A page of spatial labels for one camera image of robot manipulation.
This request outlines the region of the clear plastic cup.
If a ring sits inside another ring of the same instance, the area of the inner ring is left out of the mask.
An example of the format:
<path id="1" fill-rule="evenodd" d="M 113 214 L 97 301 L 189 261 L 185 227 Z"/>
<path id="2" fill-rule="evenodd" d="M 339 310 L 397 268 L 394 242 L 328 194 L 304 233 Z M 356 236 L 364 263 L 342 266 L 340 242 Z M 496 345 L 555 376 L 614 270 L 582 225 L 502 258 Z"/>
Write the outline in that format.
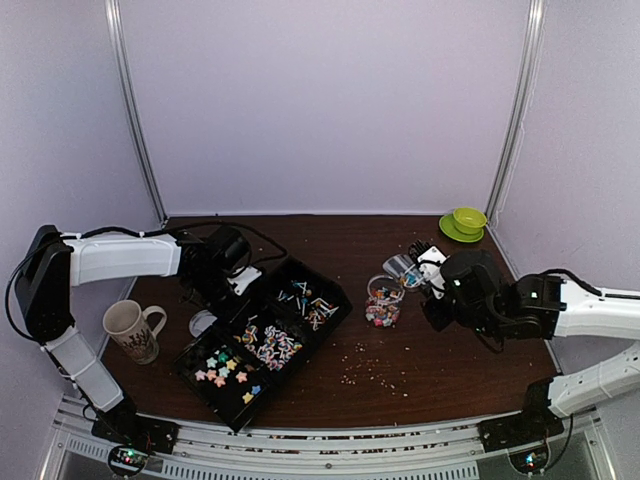
<path id="1" fill-rule="evenodd" d="M 394 327 L 405 296 L 404 287 L 392 276 L 375 275 L 367 284 L 365 319 L 378 328 Z"/>

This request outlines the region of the metal scoop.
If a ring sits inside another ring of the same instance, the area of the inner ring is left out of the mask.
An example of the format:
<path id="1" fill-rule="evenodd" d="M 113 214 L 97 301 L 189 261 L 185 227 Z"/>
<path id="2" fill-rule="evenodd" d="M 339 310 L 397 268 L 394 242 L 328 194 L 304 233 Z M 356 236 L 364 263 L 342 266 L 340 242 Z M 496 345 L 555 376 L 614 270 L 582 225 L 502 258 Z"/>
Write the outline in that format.
<path id="1" fill-rule="evenodd" d="M 383 270 L 407 290 L 415 290 L 424 284 L 424 276 L 408 254 L 397 254 L 387 259 Z"/>

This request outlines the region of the black three-compartment candy tray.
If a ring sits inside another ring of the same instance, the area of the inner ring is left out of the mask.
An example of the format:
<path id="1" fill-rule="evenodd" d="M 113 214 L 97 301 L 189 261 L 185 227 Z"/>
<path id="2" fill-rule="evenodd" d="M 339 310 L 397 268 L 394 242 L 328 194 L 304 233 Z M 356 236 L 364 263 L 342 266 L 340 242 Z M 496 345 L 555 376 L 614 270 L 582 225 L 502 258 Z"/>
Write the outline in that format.
<path id="1" fill-rule="evenodd" d="M 295 258 L 258 284 L 175 360 L 177 376 L 239 432 L 351 313 L 342 287 Z"/>

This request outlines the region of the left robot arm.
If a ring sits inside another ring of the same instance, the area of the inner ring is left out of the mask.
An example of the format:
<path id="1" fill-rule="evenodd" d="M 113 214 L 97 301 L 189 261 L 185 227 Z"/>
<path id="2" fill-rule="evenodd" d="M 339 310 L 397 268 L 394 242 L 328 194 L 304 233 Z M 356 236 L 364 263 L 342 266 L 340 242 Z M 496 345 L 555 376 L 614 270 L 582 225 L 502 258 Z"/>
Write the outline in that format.
<path id="1" fill-rule="evenodd" d="M 5 290 L 18 302 L 25 328 L 98 411 L 123 444 L 137 442 L 144 424 L 125 405 L 125 393 L 79 331 L 71 290 L 84 284 L 134 277 L 178 277 L 219 315 L 248 294 L 262 277 L 250 246 L 235 225 L 206 239 L 185 230 L 134 232 L 103 227 L 84 234 L 53 225 L 36 232 Z"/>

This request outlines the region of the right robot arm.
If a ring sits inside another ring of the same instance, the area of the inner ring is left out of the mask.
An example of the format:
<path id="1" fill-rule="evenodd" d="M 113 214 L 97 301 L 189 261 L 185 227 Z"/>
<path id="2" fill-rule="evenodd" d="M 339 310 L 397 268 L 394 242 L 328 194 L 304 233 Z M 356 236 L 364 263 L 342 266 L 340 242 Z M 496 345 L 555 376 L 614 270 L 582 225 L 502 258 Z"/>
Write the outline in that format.
<path id="1" fill-rule="evenodd" d="M 509 283 L 486 250 L 445 256 L 431 247 L 416 258 L 427 288 L 425 315 L 441 331 L 453 322 L 489 349 L 505 341 L 592 336 L 630 341 L 621 353 L 589 368 L 529 386 L 526 409 L 513 419 L 519 440 L 535 440 L 551 414 L 568 417 L 639 387 L 639 294 L 597 288 L 566 269 Z"/>

